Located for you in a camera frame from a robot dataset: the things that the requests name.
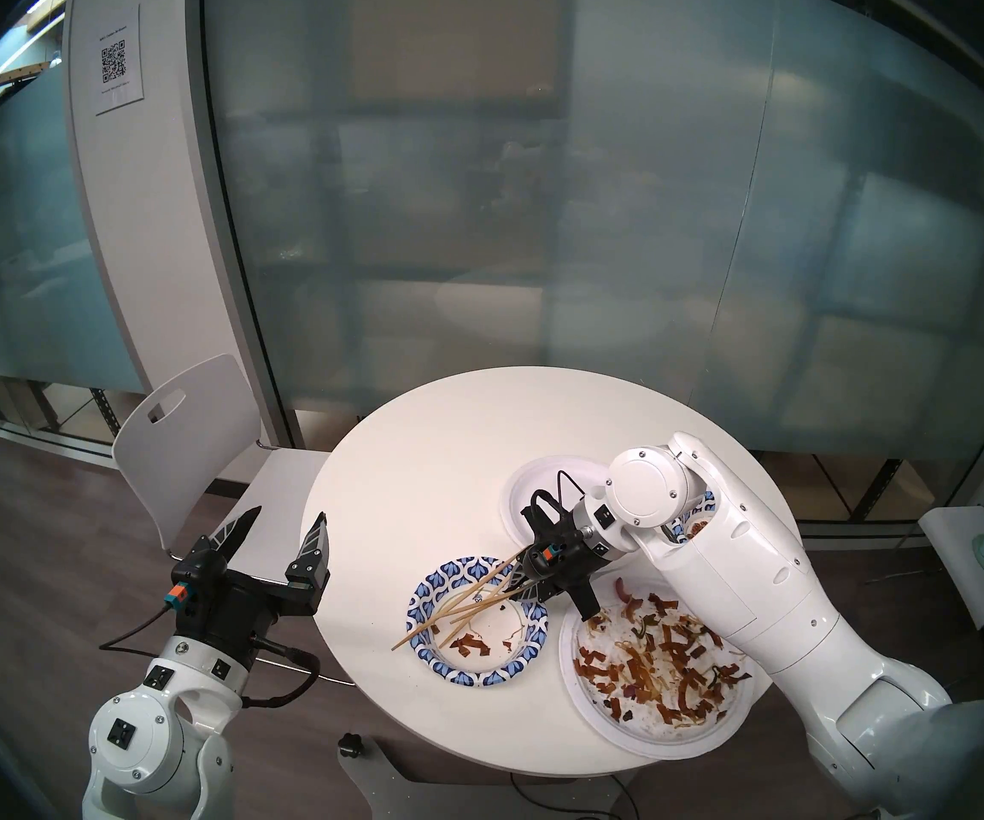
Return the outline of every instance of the blue patterned paper plate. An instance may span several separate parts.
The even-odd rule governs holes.
[[[433,615],[439,603],[451,598],[451,594],[470,587],[499,565],[498,559],[488,555],[467,555],[466,558],[438,566],[424,576],[409,599],[404,630],[411,632],[416,625]],[[511,576],[511,570],[511,565],[504,568],[503,573],[493,576],[486,587],[500,584],[502,578]],[[474,595],[476,598],[473,602],[478,603],[481,595],[481,592]],[[409,641],[416,657],[448,682],[468,688],[487,688],[502,685],[518,676],[529,662],[537,658],[549,631],[549,613],[541,603],[516,603],[513,599],[506,599],[477,615],[467,631],[478,635],[486,643],[491,651],[486,656],[472,648],[468,656],[461,655],[458,648],[449,646],[440,652],[436,640],[444,640],[454,627],[449,620],[436,623],[436,627],[439,634],[433,635],[427,629]]]

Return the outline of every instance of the round table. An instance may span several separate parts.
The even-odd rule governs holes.
[[[594,776],[650,759],[608,744],[578,715],[556,640],[568,596],[548,602],[545,650],[492,688],[444,681],[408,646],[404,612],[416,584],[463,555],[517,551],[500,494],[518,467],[549,455],[609,463],[676,431],[705,441],[789,528],[776,484],[735,439],[696,411],[630,381],[558,367],[499,367],[432,381],[385,404],[329,456],[302,533],[328,517],[329,570],[316,620],[332,654],[368,697],[435,746],[521,773]],[[632,564],[648,565],[640,558]],[[761,671],[757,696],[769,687]]]

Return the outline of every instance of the chair backrest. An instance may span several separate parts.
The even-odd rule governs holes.
[[[131,412],[113,461],[158,526],[163,549],[209,484],[259,434],[257,402],[233,355],[189,367]]]

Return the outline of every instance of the chopsticks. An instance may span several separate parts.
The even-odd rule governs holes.
[[[458,613],[460,617],[451,620],[451,625],[456,625],[457,627],[455,630],[453,630],[453,632],[451,632],[451,634],[443,638],[443,643],[439,644],[439,648],[442,648],[446,646],[448,643],[450,643],[458,635],[458,633],[461,632],[461,630],[463,630],[466,627],[469,621],[472,620],[474,617],[476,617],[481,611],[483,611],[486,608],[491,608],[497,603],[502,603],[502,601],[505,599],[511,599],[512,597],[517,596],[520,593],[523,593],[523,590],[525,590],[526,587],[529,587],[529,585],[523,587],[516,587],[514,590],[508,590],[508,592],[505,594],[500,594],[500,596],[481,600],[480,603],[477,603],[474,606],[468,606],[465,610],[461,610],[461,611],[456,610],[454,613]]]
[[[459,603],[461,603],[461,600],[464,600],[464,599],[472,596],[480,588],[482,588],[484,585],[488,584],[489,580],[492,580],[492,578],[494,578],[496,575],[498,575],[498,573],[500,573],[500,572],[503,571],[503,568],[506,568],[506,566],[509,566],[510,564],[514,564],[516,561],[518,561],[518,559],[520,559],[523,556],[523,553],[524,552],[526,552],[526,550],[521,550],[518,553],[516,553],[515,555],[512,555],[511,558],[509,558],[506,561],[502,562],[499,566],[496,566],[496,568],[494,568],[493,570],[490,570],[488,572],[488,574],[486,574],[485,576],[481,576],[476,582],[474,582],[472,585],[470,585],[468,588],[466,588],[466,590],[464,592],[462,592],[461,594],[458,594],[458,596],[456,596],[456,597],[451,597],[451,598],[449,598],[449,600],[446,600],[445,603],[443,603],[443,605],[441,605],[441,607],[436,608],[432,612],[431,617],[427,618],[422,623],[420,623],[419,625],[417,625],[416,627],[414,627],[411,632],[409,632],[407,635],[404,635],[404,637],[402,637],[402,639],[400,641],[398,641],[396,644],[392,645],[391,648],[390,648],[390,650],[389,650],[389,652],[394,652],[394,650],[396,650],[396,648],[398,646],[402,646],[404,644],[407,644],[414,637],[416,637],[416,635],[420,634],[425,629],[429,629],[429,627],[436,620],[441,620],[441,619],[443,619],[443,617],[450,617],[451,615],[456,615],[456,613],[463,613],[463,611],[467,611],[467,610],[470,610],[471,608],[473,608],[473,606],[463,606],[462,608],[457,609],[456,606]],[[504,580],[502,580],[502,582],[500,582],[500,585],[498,585],[498,587],[496,587],[496,590],[495,590],[494,593],[497,593],[497,594],[500,593],[500,591],[504,587],[504,582],[506,582],[506,577],[504,577]],[[481,605],[484,605],[484,603],[486,603],[487,601],[488,600],[482,601]]]

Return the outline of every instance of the white paper plate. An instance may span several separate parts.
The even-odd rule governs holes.
[[[468,589],[499,565],[500,560],[488,555],[467,555],[440,564],[416,585],[416,592],[409,599],[404,630],[411,632],[416,623],[431,617],[439,603],[451,598],[453,592]],[[478,605],[486,590],[500,584],[511,572],[512,566],[508,564],[501,575],[493,576],[486,588],[469,597],[467,603]],[[439,644],[453,631],[449,620],[443,621],[441,627],[436,625],[412,637],[409,646],[419,660],[448,682],[467,688],[490,688],[518,676],[538,657],[549,630],[549,615],[542,603],[516,603],[507,599],[500,603],[498,610],[490,608],[478,615],[469,623],[469,629],[488,644],[491,651],[488,655],[470,652],[463,656],[460,650],[441,648]],[[506,653],[500,650],[501,645],[506,647]]]
[[[621,600],[615,591],[615,581],[617,573],[603,574],[592,580],[595,594],[598,597],[599,605],[610,607],[620,611],[622,608]],[[647,594],[654,593],[662,599],[678,599],[678,596],[667,584],[666,580],[658,573],[646,575],[632,575],[624,583],[625,589],[638,597],[646,598]],[[705,752],[716,749],[725,740],[738,732],[739,726],[750,713],[750,706],[754,701],[754,685],[757,682],[758,673],[761,668],[750,658],[739,654],[732,655],[732,662],[738,662],[743,672],[749,672],[752,678],[744,679],[734,688],[734,704],[726,709],[727,714],[722,720],[716,722],[715,717],[709,717],[709,721],[701,726],[690,726],[681,729],[661,729],[662,735],[657,737],[655,734],[648,734],[642,724],[637,720],[630,723],[615,722],[612,717],[606,714],[605,709],[592,701],[590,685],[585,678],[576,675],[573,658],[580,651],[578,635],[583,621],[580,615],[574,610],[568,610],[568,615],[564,618],[560,636],[560,665],[561,675],[564,683],[568,687],[568,696],[590,726],[598,734],[609,740],[621,749],[634,752],[638,756],[652,759],[683,759],[700,756]],[[734,647],[726,644],[725,650],[731,652]]]
[[[533,543],[530,524],[521,512],[530,504],[530,498],[535,490],[547,490],[554,497],[556,496],[558,470],[564,470],[585,491],[602,486],[610,478],[608,466],[573,455],[552,455],[524,463],[515,471],[514,476],[507,480],[500,494],[500,518],[503,526],[508,535],[511,535],[511,539],[520,547],[529,547]],[[576,490],[572,482],[561,477],[561,492],[564,508],[572,511],[582,498],[580,491]]]

